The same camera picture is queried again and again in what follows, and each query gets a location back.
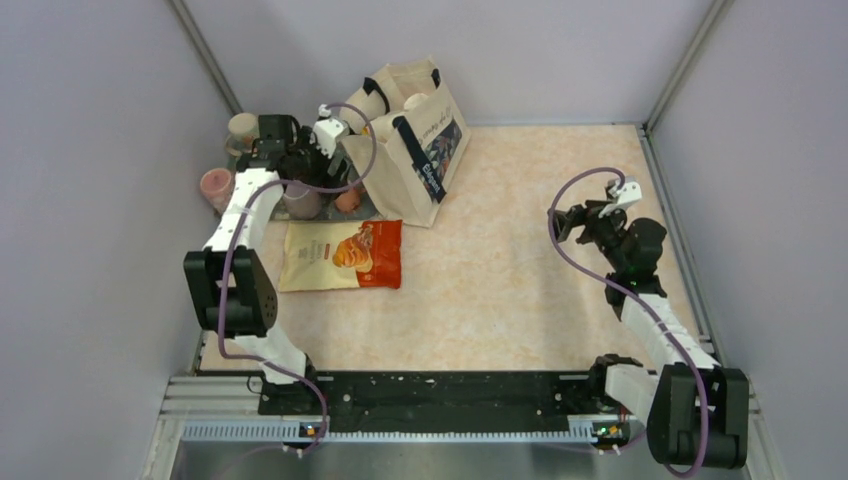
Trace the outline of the lilac mug black handle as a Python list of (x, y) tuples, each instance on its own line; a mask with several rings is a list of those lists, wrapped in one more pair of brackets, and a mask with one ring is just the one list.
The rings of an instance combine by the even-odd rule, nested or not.
[(321, 193), (300, 184), (287, 185), (282, 200), (289, 218), (293, 220), (312, 220), (323, 210)]

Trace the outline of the salmon pink mug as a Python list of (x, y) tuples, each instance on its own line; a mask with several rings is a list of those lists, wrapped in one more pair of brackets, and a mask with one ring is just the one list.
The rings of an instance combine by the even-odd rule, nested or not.
[(362, 205), (365, 195), (366, 191), (360, 188), (347, 190), (336, 197), (335, 207), (341, 213), (351, 214)]

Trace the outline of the beige canvas tote bag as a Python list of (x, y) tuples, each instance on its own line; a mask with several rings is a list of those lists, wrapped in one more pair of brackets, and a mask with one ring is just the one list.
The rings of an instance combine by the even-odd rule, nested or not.
[[(429, 98), (412, 111), (405, 100)], [(339, 116), (351, 129), (342, 140), (364, 189), (385, 218), (430, 228), (446, 204), (471, 132), (431, 56), (383, 66), (366, 76)]]

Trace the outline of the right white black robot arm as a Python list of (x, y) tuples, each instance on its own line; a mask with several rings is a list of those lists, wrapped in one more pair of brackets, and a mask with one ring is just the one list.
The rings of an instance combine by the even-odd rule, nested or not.
[(642, 344), (656, 369), (616, 360), (586, 385), (600, 412), (624, 405), (645, 425), (647, 444), (660, 464), (740, 469), (748, 457), (749, 384), (739, 369), (722, 366), (677, 318), (657, 274), (667, 231), (650, 218), (603, 212), (588, 200), (566, 211), (550, 209), (554, 246), (579, 227), (580, 245), (592, 244), (612, 270), (601, 277), (618, 320)]

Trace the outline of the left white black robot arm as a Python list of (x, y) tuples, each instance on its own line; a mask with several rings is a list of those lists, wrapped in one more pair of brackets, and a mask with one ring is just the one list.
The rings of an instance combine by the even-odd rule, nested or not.
[(234, 341), (303, 414), (317, 407), (321, 388), (305, 376), (308, 356), (277, 324), (276, 288), (258, 249), (286, 187), (320, 193), (345, 186), (349, 166), (340, 141), (349, 127), (329, 113), (312, 126), (290, 115), (260, 115), (257, 124), (218, 226), (201, 249), (185, 255), (183, 269), (201, 329)]

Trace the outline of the floral blue serving tray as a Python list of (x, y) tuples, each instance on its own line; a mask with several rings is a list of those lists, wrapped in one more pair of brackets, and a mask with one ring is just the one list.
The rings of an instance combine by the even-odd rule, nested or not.
[[(224, 187), (224, 199), (216, 200), (216, 209), (220, 213), (226, 210), (230, 198), (235, 190), (235, 174), (237, 161), (243, 154), (248, 152), (248, 146), (228, 134), (224, 148), (230, 156), (227, 168), (230, 170), (230, 179)], [(358, 191), (359, 203), (351, 211), (339, 210), (336, 198), (330, 198), (325, 194), (308, 193), (302, 188), (293, 188), (291, 195), (285, 193), (275, 206), (271, 214), (272, 221), (315, 221), (315, 222), (339, 222), (369, 220), (380, 216), (372, 200), (365, 191)]]

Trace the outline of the pink cup off tray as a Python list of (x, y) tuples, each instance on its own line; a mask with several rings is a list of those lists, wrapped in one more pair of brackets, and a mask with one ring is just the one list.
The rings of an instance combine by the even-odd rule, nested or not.
[(207, 171), (199, 182), (200, 192), (217, 214), (223, 214), (234, 189), (234, 175), (226, 168)]

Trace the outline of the cassava chips bag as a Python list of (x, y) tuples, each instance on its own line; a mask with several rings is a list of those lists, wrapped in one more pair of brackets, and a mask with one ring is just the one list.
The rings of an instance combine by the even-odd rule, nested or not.
[(278, 291), (398, 289), (402, 228), (400, 220), (292, 223)]

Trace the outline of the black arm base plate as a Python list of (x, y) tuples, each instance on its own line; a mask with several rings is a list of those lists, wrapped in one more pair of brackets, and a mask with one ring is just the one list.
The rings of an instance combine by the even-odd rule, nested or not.
[(559, 433), (628, 411), (589, 371), (317, 371), (313, 385), (264, 382), (261, 415), (328, 415), (332, 433)]

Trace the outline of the aluminium frame rail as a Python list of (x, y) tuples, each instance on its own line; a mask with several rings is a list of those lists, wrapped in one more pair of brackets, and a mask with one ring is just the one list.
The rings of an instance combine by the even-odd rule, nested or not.
[[(161, 407), (163, 415), (187, 419), (186, 434), (198, 440), (281, 441), (307, 445), (317, 435), (326, 413), (315, 416), (261, 415), (258, 412), (262, 376), (248, 372), (214, 372), (209, 376), (175, 377), (170, 380)], [(558, 443), (592, 446), (625, 445), (637, 434), (634, 416), (622, 424), (601, 422), (585, 416), (576, 426), (559, 433), (507, 434), (413, 434), (332, 433), (327, 443)]]

